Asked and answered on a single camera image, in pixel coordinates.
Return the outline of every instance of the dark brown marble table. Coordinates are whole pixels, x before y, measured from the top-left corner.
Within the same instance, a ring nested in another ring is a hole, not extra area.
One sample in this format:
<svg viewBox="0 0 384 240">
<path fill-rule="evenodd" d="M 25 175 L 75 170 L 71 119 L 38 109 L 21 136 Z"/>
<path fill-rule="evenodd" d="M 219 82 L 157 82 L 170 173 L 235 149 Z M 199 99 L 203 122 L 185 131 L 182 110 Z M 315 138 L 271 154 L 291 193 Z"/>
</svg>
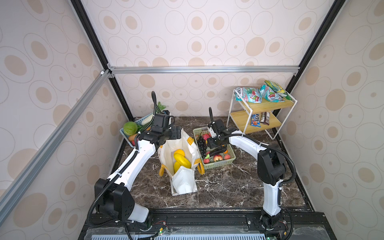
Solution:
<svg viewBox="0 0 384 240">
<path fill-rule="evenodd" d="M 227 118 L 220 117 L 224 123 Z M 209 117 L 176 117 L 176 125 L 193 137 L 193 129 L 206 126 Z M 265 131 L 249 134 L 251 137 L 268 144 L 271 140 Z M 204 175 L 195 171 L 198 191 L 173 197 L 170 190 L 169 176 L 164 172 L 159 176 L 160 161 L 157 153 L 144 165 L 131 190 L 135 202 L 148 208 L 206 208 L 239 207 L 253 208 L 263 206 L 263 184 L 257 176 L 256 160 L 241 149 L 233 147 L 236 159 L 233 164 L 208 169 Z M 127 144 L 121 163 L 130 154 L 132 148 Z M 291 175 L 288 170 L 285 179 Z M 295 182 L 283 187 L 282 205 L 289 207 L 305 206 L 301 192 Z"/>
</svg>

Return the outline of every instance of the plastic basket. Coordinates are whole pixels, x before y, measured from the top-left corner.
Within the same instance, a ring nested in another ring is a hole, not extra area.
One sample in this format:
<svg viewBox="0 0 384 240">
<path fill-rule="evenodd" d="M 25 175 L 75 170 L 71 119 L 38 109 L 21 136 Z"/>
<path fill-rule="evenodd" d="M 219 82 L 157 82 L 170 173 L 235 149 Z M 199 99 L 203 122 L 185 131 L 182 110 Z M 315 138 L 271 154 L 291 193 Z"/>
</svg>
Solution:
<svg viewBox="0 0 384 240">
<path fill-rule="evenodd" d="M 193 135 L 194 135 L 196 144 L 197 144 L 196 135 L 207 134 L 207 133 L 209 133 L 208 127 L 199 127 L 199 128 L 193 129 Z M 233 163 L 233 161 L 236 159 L 236 155 L 233 152 L 232 146 L 230 144 L 227 145 L 227 150 L 228 150 L 229 156 L 231 156 L 230 159 L 222 160 L 222 161 L 218 161 L 218 162 L 211 162 L 211 163 L 207 163 L 207 164 L 203 163 L 204 169 L 211 169 L 211 168 L 214 168 L 214 167 L 221 167 L 221 166 L 225 166 L 225 165 L 229 165 L 229 164 Z"/>
<path fill-rule="evenodd" d="M 136 123 L 137 125 L 141 125 L 141 123 L 143 122 L 143 120 L 146 119 L 149 115 L 152 115 L 152 113 L 148 114 L 148 115 L 145 116 L 145 117 L 140 118 L 139 120 L 136 120 L 135 123 Z M 131 147 L 133 147 L 132 143 L 128 140 L 129 135 L 126 135 L 126 134 L 124 133 L 124 130 L 123 130 L 123 129 L 124 129 L 123 127 L 120 129 L 120 133 L 121 133 L 121 135 L 125 138 L 125 140 L 128 142 L 128 144 L 129 144 Z"/>
</svg>

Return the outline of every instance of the chip bag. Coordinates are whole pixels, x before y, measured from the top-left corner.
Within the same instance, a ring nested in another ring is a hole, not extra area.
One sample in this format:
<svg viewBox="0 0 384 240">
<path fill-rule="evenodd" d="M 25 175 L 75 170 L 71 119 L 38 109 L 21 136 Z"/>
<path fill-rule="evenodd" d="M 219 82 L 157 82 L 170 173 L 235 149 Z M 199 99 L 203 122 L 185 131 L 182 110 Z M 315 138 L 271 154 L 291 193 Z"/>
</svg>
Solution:
<svg viewBox="0 0 384 240">
<path fill-rule="evenodd" d="M 286 91 L 278 83 L 269 80 L 265 80 L 264 82 L 268 87 L 270 87 L 273 91 L 279 94 L 282 98 L 292 100 L 291 97 L 287 95 Z"/>
<path fill-rule="evenodd" d="M 243 99 L 246 102 L 250 103 L 261 103 L 262 102 L 262 97 L 260 94 L 260 90 L 257 88 L 236 88 L 236 92 L 243 97 Z M 236 94 L 236 101 L 241 101 L 241 99 L 238 97 Z"/>
<path fill-rule="evenodd" d="M 263 98 L 267 99 L 270 102 L 273 102 L 273 103 L 284 102 L 283 98 L 279 94 L 275 93 L 267 85 L 262 85 L 260 87 L 260 93 Z"/>
</svg>

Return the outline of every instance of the yellow bag handle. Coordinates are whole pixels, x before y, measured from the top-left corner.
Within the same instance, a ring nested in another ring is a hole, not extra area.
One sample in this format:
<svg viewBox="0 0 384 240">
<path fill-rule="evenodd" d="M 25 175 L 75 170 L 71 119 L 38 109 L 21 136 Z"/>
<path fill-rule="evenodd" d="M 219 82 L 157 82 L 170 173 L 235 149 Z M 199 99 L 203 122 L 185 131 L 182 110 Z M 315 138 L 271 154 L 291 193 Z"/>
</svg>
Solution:
<svg viewBox="0 0 384 240">
<path fill-rule="evenodd" d="M 200 158 L 196 159 L 194 164 L 198 164 L 197 170 L 201 175 L 203 175 L 205 173 L 205 169 L 204 169 L 203 163 L 201 162 L 201 159 Z"/>
<path fill-rule="evenodd" d="M 159 171 L 159 176 L 162 177 L 164 175 L 164 169 L 167 169 L 167 166 L 165 166 L 164 164 L 161 165 L 161 168 L 160 168 L 160 171 Z"/>
</svg>

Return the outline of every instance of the yellow fruit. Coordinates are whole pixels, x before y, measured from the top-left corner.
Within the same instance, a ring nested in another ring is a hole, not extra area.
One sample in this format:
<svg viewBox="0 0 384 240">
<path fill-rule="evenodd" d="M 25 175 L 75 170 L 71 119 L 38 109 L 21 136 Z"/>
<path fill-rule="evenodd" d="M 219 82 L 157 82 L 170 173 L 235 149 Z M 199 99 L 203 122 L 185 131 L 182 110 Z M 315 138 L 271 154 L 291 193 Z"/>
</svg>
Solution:
<svg viewBox="0 0 384 240">
<path fill-rule="evenodd" d="M 181 166 L 184 166 L 186 168 L 191 168 L 192 164 L 188 161 L 188 159 L 183 157 L 183 155 L 181 155 L 180 153 L 173 154 L 173 157 L 177 162 L 180 163 Z"/>
<path fill-rule="evenodd" d="M 179 162 L 175 162 L 175 165 L 173 165 L 173 170 L 175 171 L 175 173 L 177 172 L 177 170 L 180 168 L 180 163 Z"/>
<path fill-rule="evenodd" d="M 185 152 L 181 149 L 177 149 L 175 152 L 174 152 L 174 155 L 178 153 L 178 154 L 181 154 L 183 157 L 185 157 Z"/>
</svg>

